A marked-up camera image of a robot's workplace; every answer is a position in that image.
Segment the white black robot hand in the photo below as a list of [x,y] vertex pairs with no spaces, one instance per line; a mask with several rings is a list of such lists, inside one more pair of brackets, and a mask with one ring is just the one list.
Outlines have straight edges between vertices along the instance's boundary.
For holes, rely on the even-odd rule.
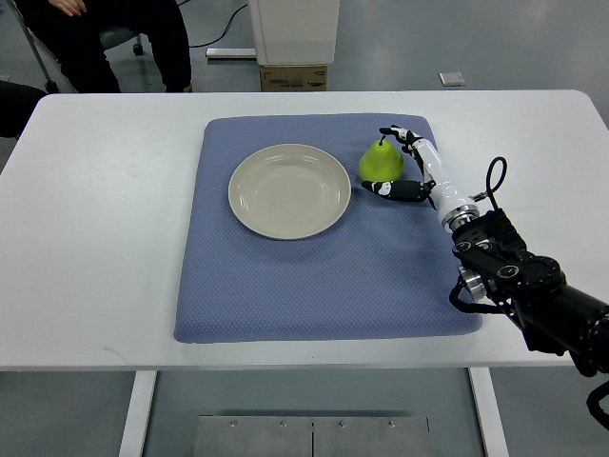
[[398,126],[380,128],[381,135],[395,136],[402,150],[416,161],[421,181],[362,181],[362,187],[385,200],[420,203],[429,200],[438,212],[441,226],[453,232],[480,216],[472,197],[460,192],[453,182],[435,146],[428,139]]

